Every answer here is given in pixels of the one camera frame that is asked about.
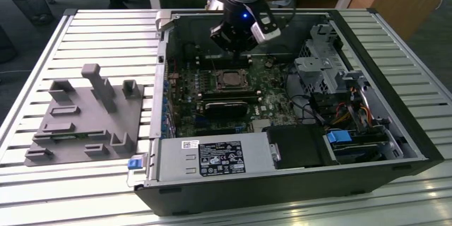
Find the aluminum extrusion table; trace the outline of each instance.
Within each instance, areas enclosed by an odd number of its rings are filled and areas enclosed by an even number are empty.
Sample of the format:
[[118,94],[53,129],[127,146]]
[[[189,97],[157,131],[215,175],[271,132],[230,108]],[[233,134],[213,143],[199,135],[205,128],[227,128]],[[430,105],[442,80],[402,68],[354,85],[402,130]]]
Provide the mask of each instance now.
[[[53,79],[74,86],[86,63],[98,63],[113,85],[146,86],[138,152],[150,146],[158,10],[90,10],[65,15],[0,128],[0,225],[407,225],[452,217],[452,94],[383,21],[367,10],[341,11],[446,162],[369,194],[190,216],[158,217],[134,194],[127,159],[41,167],[23,165],[51,96]],[[355,68],[350,52],[345,51]]]

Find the floor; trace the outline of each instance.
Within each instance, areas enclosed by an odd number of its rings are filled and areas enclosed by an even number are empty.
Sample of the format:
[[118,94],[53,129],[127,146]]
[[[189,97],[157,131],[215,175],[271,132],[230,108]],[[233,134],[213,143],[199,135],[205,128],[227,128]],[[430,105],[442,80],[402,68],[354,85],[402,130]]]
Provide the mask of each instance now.
[[[206,0],[163,0],[165,8],[205,7]],[[34,26],[13,0],[0,0],[0,26],[19,51],[19,56],[0,64],[0,124],[18,98],[42,51],[53,36],[58,20],[67,8],[106,9],[110,0],[57,0],[51,5],[55,21],[47,26]],[[130,0],[130,8],[150,8],[149,0]],[[409,45],[452,91],[452,0],[443,0],[439,8],[419,28]]]

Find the warning label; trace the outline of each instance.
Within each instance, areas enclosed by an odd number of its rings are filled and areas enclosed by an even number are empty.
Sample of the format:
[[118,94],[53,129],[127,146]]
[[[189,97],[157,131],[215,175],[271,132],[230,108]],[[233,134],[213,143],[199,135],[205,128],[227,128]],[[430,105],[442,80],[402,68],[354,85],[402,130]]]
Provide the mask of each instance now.
[[199,173],[203,177],[246,172],[241,141],[199,144]]

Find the white sticker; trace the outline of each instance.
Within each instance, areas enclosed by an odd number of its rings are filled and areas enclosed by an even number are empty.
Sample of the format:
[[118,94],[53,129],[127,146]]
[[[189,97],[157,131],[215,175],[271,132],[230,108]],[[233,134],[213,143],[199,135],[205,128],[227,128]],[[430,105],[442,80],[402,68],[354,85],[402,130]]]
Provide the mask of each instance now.
[[183,149],[198,148],[199,140],[183,140]]

